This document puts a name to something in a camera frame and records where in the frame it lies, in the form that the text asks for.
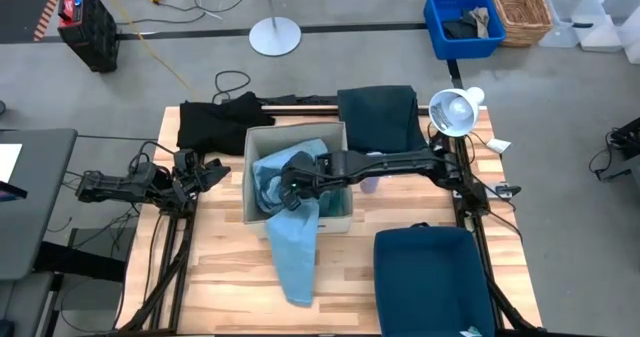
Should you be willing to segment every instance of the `black monitor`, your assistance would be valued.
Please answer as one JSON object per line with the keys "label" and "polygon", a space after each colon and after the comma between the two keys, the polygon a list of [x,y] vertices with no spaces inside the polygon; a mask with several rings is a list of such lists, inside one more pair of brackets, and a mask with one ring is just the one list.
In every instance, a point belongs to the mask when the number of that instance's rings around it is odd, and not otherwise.
{"label": "black monitor", "polygon": [[0,181],[0,202],[27,198],[27,191]]}

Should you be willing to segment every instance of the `wicker basket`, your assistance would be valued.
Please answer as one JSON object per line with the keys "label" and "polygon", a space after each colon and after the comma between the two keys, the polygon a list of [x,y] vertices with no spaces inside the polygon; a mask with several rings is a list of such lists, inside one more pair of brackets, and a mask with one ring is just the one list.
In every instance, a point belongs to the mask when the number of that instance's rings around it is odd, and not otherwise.
{"label": "wicker basket", "polygon": [[551,30],[551,13],[545,0],[493,0],[507,38],[503,46],[529,47]]}

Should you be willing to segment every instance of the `wooden table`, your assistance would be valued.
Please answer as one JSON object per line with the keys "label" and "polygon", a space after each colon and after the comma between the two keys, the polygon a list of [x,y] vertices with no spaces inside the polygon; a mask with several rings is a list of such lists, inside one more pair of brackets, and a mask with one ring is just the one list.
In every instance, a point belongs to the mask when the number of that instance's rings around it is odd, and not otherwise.
{"label": "wooden table", "polygon": [[[334,121],[337,117],[278,117],[278,125]],[[420,124],[426,135],[428,117]],[[178,107],[165,111],[159,143],[177,149],[180,125]],[[483,140],[493,137],[489,114],[481,111],[476,129]],[[472,170],[484,182],[504,180],[499,156],[471,135],[475,147]],[[473,152],[469,149],[470,158]],[[267,240],[258,240],[242,223],[243,158],[219,157],[231,173],[199,199],[194,240],[178,333],[379,333],[373,288],[373,240],[378,231],[406,227],[426,221],[431,225],[455,225],[451,193],[418,175],[382,178],[375,194],[353,187],[354,215],[346,234],[320,235],[316,255],[315,297],[310,308],[286,302],[271,262]],[[171,155],[156,151],[154,161],[170,167]],[[492,210],[515,224],[511,208],[492,202]],[[135,236],[122,314],[126,323],[141,306],[149,249],[157,209],[145,206]],[[167,218],[153,246],[153,272],[149,290],[155,285],[160,266]],[[491,216],[484,228],[495,279],[510,301],[534,325],[540,317],[531,287],[522,245],[509,228]],[[166,326],[172,286],[165,294],[160,326]]]}

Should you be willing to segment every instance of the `blue towel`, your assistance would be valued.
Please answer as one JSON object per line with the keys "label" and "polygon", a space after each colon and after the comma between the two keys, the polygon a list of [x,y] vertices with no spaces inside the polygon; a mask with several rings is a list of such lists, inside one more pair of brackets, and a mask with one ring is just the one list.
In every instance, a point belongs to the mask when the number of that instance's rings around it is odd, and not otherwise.
{"label": "blue towel", "polygon": [[295,211],[284,208],[278,193],[280,171],[300,151],[317,156],[327,153],[327,146],[320,139],[302,142],[254,162],[252,170],[258,206],[273,214],[267,220],[266,229],[280,285],[287,301],[310,306],[313,301],[318,219],[320,210],[329,210],[332,204],[331,195],[323,193],[319,201],[302,200]]}

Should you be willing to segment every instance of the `floor lamp base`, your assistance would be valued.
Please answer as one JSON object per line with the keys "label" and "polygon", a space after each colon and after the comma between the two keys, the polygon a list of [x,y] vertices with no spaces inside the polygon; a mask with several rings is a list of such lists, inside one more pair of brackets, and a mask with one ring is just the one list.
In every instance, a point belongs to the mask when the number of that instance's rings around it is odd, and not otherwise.
{"label": "floor lamp base", "polygon": [[275,17],[276,28],[272,18],[265,18],[256,23],[249,32],[249,43],[258,53],[265,56],[282,56],[293,51],[302,38],[300,27],[292,20]]}

